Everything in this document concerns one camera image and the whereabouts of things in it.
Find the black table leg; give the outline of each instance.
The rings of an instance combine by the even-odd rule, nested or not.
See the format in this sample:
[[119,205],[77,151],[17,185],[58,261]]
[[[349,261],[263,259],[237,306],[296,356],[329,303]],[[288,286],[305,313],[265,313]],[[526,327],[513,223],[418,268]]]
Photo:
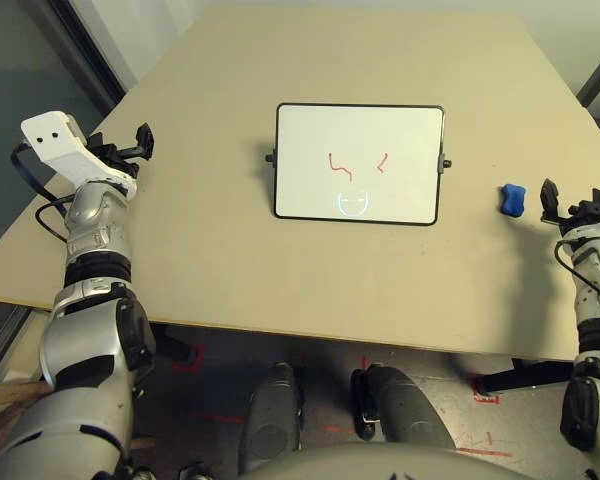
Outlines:
[[475,379],[478,393],[489,395],[514,388],[528,388],[551,383],[566,382],[573,372],[572,362],[539,362],[520,366],[512,370],[484,375]]

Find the beige tabletop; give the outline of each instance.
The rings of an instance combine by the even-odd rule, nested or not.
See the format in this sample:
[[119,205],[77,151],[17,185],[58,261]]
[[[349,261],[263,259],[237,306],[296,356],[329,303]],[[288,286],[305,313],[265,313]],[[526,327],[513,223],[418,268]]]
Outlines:
[[[285,101],[446,110],[432,227],[272,215]],[[133,281],[153,320],[437,350],[572,359],[574,287],[539,221],[600,188],[600,132],[515,18],[296,7],[209,9],[102,123],[156,146],[132,204]],[[527,188],[522,218],[498,186]],[[68,184],[54,178],[58,195]],[[33,219],[0,240],[0,300],[49,307],[64,246]]]

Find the silver robot arm segment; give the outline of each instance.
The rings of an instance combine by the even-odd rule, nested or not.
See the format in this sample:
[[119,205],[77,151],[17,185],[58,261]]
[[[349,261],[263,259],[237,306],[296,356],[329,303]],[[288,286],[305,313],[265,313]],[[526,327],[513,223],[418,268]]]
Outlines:
[[592,201],[571,207],[568,218],[558,215],[557,196],[556,186],[546,180],[541,194],[542,220],[559,226],[562,240],[556,256],[560,260],[559,249],[564,248],[573,265],[579,337],[560,431],[569,444],[590,455],[600,477],[600,191],[594,189]]
[[[76,129],[61,112],[23,122],[40,159],[77,190],[65,216],[64,288],[40,351],[54,393],[29,408],[11,431],[0,452],[0,479],[128,478],[133,472],[133,397],[152,368],[155,341],[131,284],[126,223],[138,167],[124,158],[148,159],[153,139],[143,125],[138,137],[144,144],[125,157],[124,150],[103,146],[101,137],[84,145]],[[36,148],[45,141],[51,147]]]

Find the concrete floor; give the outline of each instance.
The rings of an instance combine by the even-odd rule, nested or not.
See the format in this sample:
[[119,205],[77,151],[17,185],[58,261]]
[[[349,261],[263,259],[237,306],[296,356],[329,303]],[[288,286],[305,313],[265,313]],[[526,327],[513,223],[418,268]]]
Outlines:
[[[176,478],[180,467],[200,460],[217,479],[236,478],[250,395],[282,360],[302,367],[305,449],[360,441],[349,413],[349,375],[380,362],[400,368],[420,386],[466,454],[542,479],[582,479],[590,466],[559,432],[564,384],[496,398],[474,394],[465,373],[509,369],[506,357],[193,327],[171,326],[169,334],[193,345],[201,358],[191,368],[159,358],[142,385],[135,432],[153,435],[158,443],[134,458],[161,480]],[[381,441],[380,433],[375,441]]]

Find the blue eraser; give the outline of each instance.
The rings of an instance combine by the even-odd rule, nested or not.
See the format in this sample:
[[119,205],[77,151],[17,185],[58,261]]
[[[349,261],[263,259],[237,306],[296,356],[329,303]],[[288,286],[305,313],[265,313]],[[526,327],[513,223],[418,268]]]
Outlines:
[[500,211],[510,217],[522,215],[524,212],[524,194],[527,190],[511,183],[507,183],[501,190],[504,201],[500,206]]

